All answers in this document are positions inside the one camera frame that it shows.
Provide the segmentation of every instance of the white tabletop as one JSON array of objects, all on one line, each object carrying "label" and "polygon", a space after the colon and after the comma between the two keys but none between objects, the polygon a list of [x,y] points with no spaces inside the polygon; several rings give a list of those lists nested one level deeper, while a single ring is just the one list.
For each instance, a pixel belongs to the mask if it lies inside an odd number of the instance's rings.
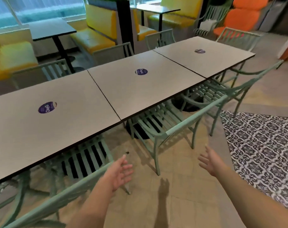
[{"label": "white tabletop", "polygon": [[[196,53],[195,50],[204,50],[205,53]],[[205,78],[218,74],[255,55],[254,53],[201,37],[193,37],[154,49],[154,51]]]},{"label": "white tabletop", "polygon": [[88,71],[122,120],[205,80],[152,50]]},{"label": "white tabletop", "polygon": [[144,10],[144,11],[157,13],[157,14],[165,14],[165,13],[170,13],[170,12],[175,12],[175,11],[181,10],[178,8],[168,8],[168,7],[161,6],[161,5],[150,5],[150,4],[133,5],[133,6],[130,6],[130,8],[131,9]]},{"label": "white tabletop", "polygon": [[119,121],[87,71],[2,95],[0,180]]},{"label": "white tabletop", "polygon": [[53,36],[75,33],[76,30],[62,18],[29,23],[32,40],[38,41]]}]

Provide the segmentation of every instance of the floor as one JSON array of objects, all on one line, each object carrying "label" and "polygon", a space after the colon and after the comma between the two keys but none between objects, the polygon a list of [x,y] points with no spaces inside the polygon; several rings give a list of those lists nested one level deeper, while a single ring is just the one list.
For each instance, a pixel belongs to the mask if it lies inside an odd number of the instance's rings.
[{"label": "floor", "polygon": [[[276,55],[287,37],[266,34],[253,52],[257,55],[245,65],[246,71],[258,71],[277,62]],[[234,109],[235,102],[226,105]],[[288,62],[278,70],[269,72],[248,92],[239,111],[249,113],[288,116]],[[224,129],[218,120],[214,136],[208,135],[211,118],[199,125],[195,149],[190,148],[191,134],[185,131],[171,145],[160,150],[161,176],[155,173],[154,162],[136,139],[122,126],[105,133],[105,140],[114,158],[129,152],[127,159],[134,165],[131,195],[119,189],[109,205],[105,228],[220,228],[245,227],[225,191],[214,177],[198,166],[197,157],[209,144],[231,167],[232,160],[225,139]],[[38,189],[48,187],[34,173],[32,186]],[[2,199],[12,195],[14,190],[6,188]],[[39,205],[44,199],[27,197],[20,215]],[[60,210],[62,222],[69,222],[81,207],[80,198]],[[0,211],[4,220],[8,207]]]}]

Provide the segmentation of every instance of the circular sticker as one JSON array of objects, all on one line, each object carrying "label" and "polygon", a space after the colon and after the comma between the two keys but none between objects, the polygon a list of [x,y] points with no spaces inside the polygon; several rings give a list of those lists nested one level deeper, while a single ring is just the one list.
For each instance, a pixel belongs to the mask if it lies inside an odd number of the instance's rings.
[{"label": "circular sticker", "polygon": [[146,69],[138,69],[138,70],[135,71],[135,73],[137,75],[145,75],[145,74],[148,73],[148,71]]},{"label": "circular sticker", "polygon": [[196,53],[205,53],[205,50],[203,50],[203,49],[196,49],[195,52],[196,52]]},{"label": "circular sticker", "polygon": [[57,103],[54,101],[47,102],[39,107],[39,113],[46,114],[55,109]]}]

